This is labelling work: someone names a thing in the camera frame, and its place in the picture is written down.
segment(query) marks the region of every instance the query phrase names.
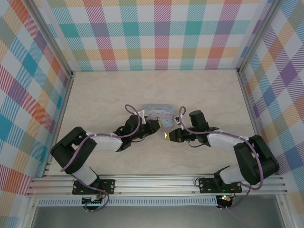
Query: plaid wall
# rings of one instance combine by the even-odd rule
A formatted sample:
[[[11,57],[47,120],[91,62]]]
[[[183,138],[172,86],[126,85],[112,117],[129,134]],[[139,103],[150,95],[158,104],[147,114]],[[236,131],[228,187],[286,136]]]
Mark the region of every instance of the plaid wall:
[[[304,222],[304,1],[285,0],[243,79],[263,138]]]
[[[261,25],[262,25],[262,21],[264,20],[265,16],[267,15],[267,12],[271,6],[271,3],[273,2],[273,0],[267,0],[266,5],[263,8],[263,11],[259,17],[259,19],[257,20],[257,23],[255,25],[255,28],[252,30],[250,37],[246,43],[245,48],[243,49],[243,52],[241,54],[241,57],[239,58],[238,62],[237,62],[237,66],[236,68],[239,68],[241,63],[243,62],[243,59],[248,51],[248,48],[250,47],[250,45],[252,44],[254,38],[256,37],[256,34],[258,32],[258,30],[260,29]]]
[[[81,71],[235,68],[265,2],[48,0]]]
[[[0,227],[17,227],[41,171],[67,76],[21,0],[0,0]]]

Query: bracket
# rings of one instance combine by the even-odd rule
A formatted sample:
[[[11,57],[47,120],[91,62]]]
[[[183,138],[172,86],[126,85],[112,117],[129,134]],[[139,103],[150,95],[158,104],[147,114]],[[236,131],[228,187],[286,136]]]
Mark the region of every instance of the bracket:
[[[242,186],[239,182],[225,185],[222,191],[218,190],[213,178],[199,178],[200,193],[241,193]]]
[[[102,179],[99,181],[98,188],[106,191],[109,195],[114,194],[115,180],[113,179]],[[73,182],[73,195],[98,195],[100,192],[96,190],[89,189],[83,186],[78,181]]]

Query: vent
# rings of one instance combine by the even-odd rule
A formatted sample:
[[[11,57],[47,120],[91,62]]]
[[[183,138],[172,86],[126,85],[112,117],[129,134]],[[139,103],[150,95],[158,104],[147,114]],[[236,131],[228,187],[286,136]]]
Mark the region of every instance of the vent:
[[[109,206],[216,206],[216,197],[125,197],[110,199]]]
[[[81,197],[40,198],[39,207],[83,206]],[[99,206],[92,202],[89,205]],[[107,206],[216,206],[215,196],[196,197],[111,197]]]
[[[81,197],[40,198],[39,207],[81,206]]]

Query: marble floor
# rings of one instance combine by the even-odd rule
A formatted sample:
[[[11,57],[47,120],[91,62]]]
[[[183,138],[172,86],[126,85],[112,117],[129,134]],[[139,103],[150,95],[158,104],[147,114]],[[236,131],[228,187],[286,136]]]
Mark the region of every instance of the marble floor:
[[[94,133],[110,133],[129,118],[124,105],[171,104],[177,115],[201,110],[210,126],[243,136],[254,134],[234,70],[119,71],[76,73],[59,140],[76,126]],[[165,140],[162,127],[123,152],[94,152],[87,164],[98,174],[214,173],[235,165],[232,153],[219,148],[191,148]],[[53,159],[49,174],[60,174]]]

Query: aluminum frame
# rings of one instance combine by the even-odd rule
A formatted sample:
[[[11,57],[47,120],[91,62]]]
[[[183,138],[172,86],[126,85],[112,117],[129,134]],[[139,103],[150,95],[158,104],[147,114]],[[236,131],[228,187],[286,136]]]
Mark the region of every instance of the aluminum frame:
[[[213,178],[213,174],[166,174],[166,175],[100,175],[101,179],[115,179],[114,194],[120,196],[215,196],[224,193],[201,194],[194,181],[198,177]],[[33,179],[28,197],[74,197],[72,195],[73,177],[69,175],[46,175],[44,178]],[[245,195],[248,188],[242,187]],[[255,195],[286,194],[287,188],[281,176],[270,176],[264,180],[259,191],[252,191]]]

